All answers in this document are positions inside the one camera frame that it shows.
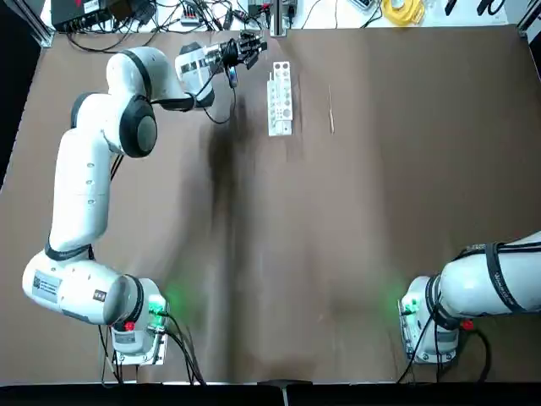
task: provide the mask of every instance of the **black cable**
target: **black cable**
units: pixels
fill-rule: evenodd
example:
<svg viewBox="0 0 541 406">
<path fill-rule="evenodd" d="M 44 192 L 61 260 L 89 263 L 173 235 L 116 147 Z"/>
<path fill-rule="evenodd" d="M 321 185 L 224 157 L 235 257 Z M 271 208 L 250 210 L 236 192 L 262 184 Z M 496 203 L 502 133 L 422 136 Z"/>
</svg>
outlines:
<svg viewBox="0 0 541 406">
<path fill-rule="evenodd" d="M 489 4 L 489 8 L 487 10 L 487 12 L 489 13 L 489 15 L 496 15 L 497 13 L 499 13 L 499 11 L 501 10 L 502 7 L 504 7 L 504 4 L 505 4 L 505 0 L 501 0 L 501 3 L 500 5 L 498 6 L 498 8 L 496 10 L 492 10 L 492 4 L 494 3 L 494 1 L 490 2 Z"/>
<path fill-rule="evenodd" d="M 380 0 L 380 2 L 378 3 L 378 7 L 376 8 L 376 10 L 374 10 L 374 12 L 372 13 L 372 15 L 370 16 L 370 18 L 363 24 L 361 25 L 360 28 L 366 28 L 368 27 L 370 24 L 372 24 L 373 22 L 377 21 L 378 19 L 382 19 L 383 18 L 383 10 L 381 9 L 381 4 L 383 3 L 383 0 Z M 375 14 L 377 12 L 380 12 L 380 15 L 375 17 Z"/>
<path fill-rule="evenodd" d="M 306 20 L 304 21 L 304 24 L 303 26 L 301 27 L 301 30 L 304 29 L 304 26 L 306 25 L 306 23 L 308 23 L 308 19 L 310 18 L 310 15 L 312 14 L 312 10 L 314 10 L 314 7 L 317 3 L 319 3 L 321 0 L 316 0 L 316 2 L 314 4 L 312 4 L 312 7 L 310 8 L 310 11 L 308 11 L 308 15 L 306 16 Z"/>
<path fill-rule="evenodd" d="M 436 383 L 440 382 L 441 361 L 440 349 L 438 348 L 438 323 L 434 320 L 434 345 L 436 347 Z"/>
<path fill-rule="evenodd" d="M 192 337 L 192 333 L 190 332 L 189 327 L 184 325 L 186 327 L 186 332 L 188 333 L 188 336 L 186 337 L 183 334 L 183 331 L 181 330 L 180 326 L 178 325 L 177 320 L 172 315 L 170 315 L 168 313 L 167 313 L 167 317 L 172 320 L 175 327 L 177 328 L 178 335 L 180 336 L 181 341 L 183 341 L 183 343 L 188 343 L 191 360 L 192 360 L 193 366 L 194 366 L 194 371 L 199 376 L 199 379 L 202 382 L 205 382 L 205 380 L 203 379 L 203 374 L 201 374 L 201 369 L 199 368 L 199 362 L 197 361 L 197 357 L 195 356 L 194 338 Z"/>
<path fill-rule="evenodd" d="M 117 155 L 115 158 L 115 161 L 112 163 L 111 167 L 111 181 L 115 178 L 115 175 L 117 174 L 118 168 L 120 167 L 120 164 L 122 163 L 124 159 L 124 155 Z"/>
<path fill-rule="evenodd" d="M 218 120 L 216 120 L 215 118 L 213 118 L 213 117 L 209 114 L 209 112 L 206 110 L 206 108 L 203 107 L 203 111 L 205 112 L 206 117 L 208 117 L 209 120 L 210 120 L 212 123 L 214 123 L 214 124 L 225 124 L 225 123 L 227 123 L 227 122 L 231 119 L 232 115 L 235 113 L 235 107 L 237 107 L 237 92 L 235 91 L 235 88 L 234 88 L 234 87 L 232 87 L 231 90 L 233 91 L 233 109 L 232 109 L 231 112 L 229 113 L 229 117 L 227 117 L 225 120 L 223 120 L 223 121 L 218 121 Z"/>
<path fill-rule="evenodd" d="M 451 361 L 451 363 L 448 366 L 442 367 L 441 372 L 440 372 L 440 380 L 445 374 L 447 374 L 447 372 L 449 372 L 449 370 L 451 370 L 452 368 L 456 366 L 456 364 L 458 363 L 459 359 L 462 356 L 462 352 L 464 348 L 466 347 L 466 344 L 469 338 L 472 335 L 477 335 L 479 336 L 479 338 L 481 339 L 484 345 L 484 366 L 483 366 L 483 369 L 481 370 L 481 373 L 479 374 L 477 383 L 485 382 L 492 368 L 492 349 L 490 347 L 489 339 L 479 329 L 465 330 L 464 328 L 461 328 L 461 333 L 462 334 L 459 337 L 460 341 L 456 349 L 456 357 Z"/>
<path fill-rule="evenodd" d="M 118 47 L 120 44 L 122 44 L 129 34 L 130 34 L 129 31 L 124 33 L 123 36 L 120 38 L 120 40 L 110 45 L 109 47 L 105 47 L 105 48 L 90 48 L 90 47 L 85 47 L 83 45 L 80 45 L 76 40 L 74 40 L 74 38 L 72 38 L 71 33 L 66 33 L 66 37 L 68 38 L 68 41 L 72 46 L 77 47 L 78 49 L 82 51 L 114 54 L 117 52 L 111 51 L 111 50 L 115 47 Z"/>
<path fill-rule="evenodd" d="M 415 354 L 417 353 L 419 346 L 421 345 L 421 342 L 423 341 L 423 336 L 426 333 L 427 328 L 429 328 L 430 322 L 432 321 L 432 319 L 434 318 L 436 314 L 436 311 L 438 310 L 438 306 L 440 305 L 440 299 L 441 299 L 441 294 L 438 296 L 438 300 L 436 301 L 434 308 L 430 312 L 429 319 L 424 324 L 423 330 L 421 331 L 421 335 L 419 336 L 419 339 L 417 341 L 417 345 L 415 346 L 415 349 L 413 350 L 412 358 L 407 363 L 406 369 L 404 370 L 404 372 L 402 372 L 402 375 L 400 375 L 400 378 L 398 378 L 396 383 L 402 382 L 403 379 L 406 377 L 407 373 L 409 372 L 409 370 L 412 368 L 413 361 L 415 360 Z"/>
<path fill-rule="evenodd" d="M 335 3 L 335 29 L 338 28 L 338 0 Z"/>
<path fill-rule="evenodd" d="M 203 377 L 200 375 L 200 373 L 197 371 L 197 369 L 195 368 L 194 366 L 194 362 L 192 361 L 189 353 L 188 353 L 188 350 L 186 349 L 186 346 L 184 345 L 184 342 L 178 338 L 174 333 L 170 332 L 170 331 L 166 331 L 166 334 L 173 339 L 173 341 L 178 345 L 178 347 L 182 350 L 183 352 L 183 355 L 184 355 L 184 361 L 186 362 L 186 364 L 188 364 L 188 377 L 190 379 L 190 371 L 194 374 L 195 376 L 195 379 L 197 379 L 197 381 L 199 382 L 200 385 L 206 385 L 206 382 L 205 380 L 203 379 Z"/>
<path fill-rule="evenodd" d="M 100 332 L 101 346 L 103 347 L 103 365 L 101 366 L 101 384 L 102 384 L 102 386 L 105 386 L 105 382 L 104 382 L 104 379 L 105 379 L 105 364 L 106 364 L 107 358 L 109 358 L 109 353 L 107 352 L 107 344 L 109 342 L 109 334 L 106 335 L 106 338 L 104 340 L 103 339 L 103 332 L 101 331 L 101 326 L 98 326 L 98 330 Z M 112 372 L 112 374 L 117 379 L 117 382 L 121 383 L 120 376 L 118 376 L 118 374 L 115 373 L 114 371 Z"/>
</svg>

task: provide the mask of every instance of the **robotic arm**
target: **robotic arm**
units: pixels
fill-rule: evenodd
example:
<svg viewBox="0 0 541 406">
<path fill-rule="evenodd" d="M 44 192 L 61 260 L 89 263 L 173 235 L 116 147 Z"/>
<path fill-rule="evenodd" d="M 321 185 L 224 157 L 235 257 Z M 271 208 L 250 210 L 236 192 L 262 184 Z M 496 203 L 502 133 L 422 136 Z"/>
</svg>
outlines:
<svg viewBox="0 0 541 406">
<path fill-rule="evenodd" d="M 398 301 L 402 342 L 417 363 L 451 361 L 460 322 L 541 310 L 541 232 L 467 247 L 440 275 L 417 277 Z"/>
<path fill-rule="evenodd" d="M 266 42 L 240 39 L 211 47 L 180 49 L 175 69 L 151 47 L 122 51 L 107 64 L 107 94 L 88 93 L 75 102 L 71 129 L 60 142 L 52 226 L 45 249 L 32 258 L 23 290 L 37 304 L 90 324 L 113 329 L 113 347 L 131 363 L 155 363 L 166 322 L 167 302 L 145 278 L 120 275 L 94 261 L 91 245 L 107 229 L 110 166 L 114 154 L 148 156 L 157 139 L 152 104 L 188 111 L 212 105 L 212 77 L 235 67 L 251 68 Z"/>
</svg>

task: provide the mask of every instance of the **electronic device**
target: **electronic device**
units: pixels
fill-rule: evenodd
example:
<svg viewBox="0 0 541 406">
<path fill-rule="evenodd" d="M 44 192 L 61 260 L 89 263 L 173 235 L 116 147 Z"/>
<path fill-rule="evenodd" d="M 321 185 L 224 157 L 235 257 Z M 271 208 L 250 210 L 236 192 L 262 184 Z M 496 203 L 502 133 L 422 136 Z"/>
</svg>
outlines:
<svg viewBox="0 0 541 406">
<path fill-rule="evenodd" d="M 58 32 L 73 32 L 111 19 L 107 0 L 51 0 L 51 22 Z"/>
<path fill-rule="evenodd" d="M 281 0 L 282 14 L 287 15 L 292 7 L 292 16 L 297 14 L 297 0 Z M 248 14 L 256 15 L 264 5 L 271 5 L 272 0 L 248 0 Z"/>
<path fill-rule="evenodd" d="M 223 29 L 229 30 L 231 28 L 231 24 L 233 22 L 233 10 L 229 9 L 226 13 L 226 18 L 223 20 Z"/>
<path fill-rule="evenodd" d="M 201 24 L 199 20 L 199 15 L 197 14 L 197 11 L 195 9 L 195 6 L 191 4 L 184 4 L 183 5 L 183 13 L 180 16 L 180 24 L 186 25 L 186 26 L 196 26 Z"/>
<path fill-rule="evenodd" d="M 372 3 L 374 2 L 374 0 L 349 0 L 349 1 L 359 6 L 362 9 L 370 8 L 372 6 Z"/>
</svg>

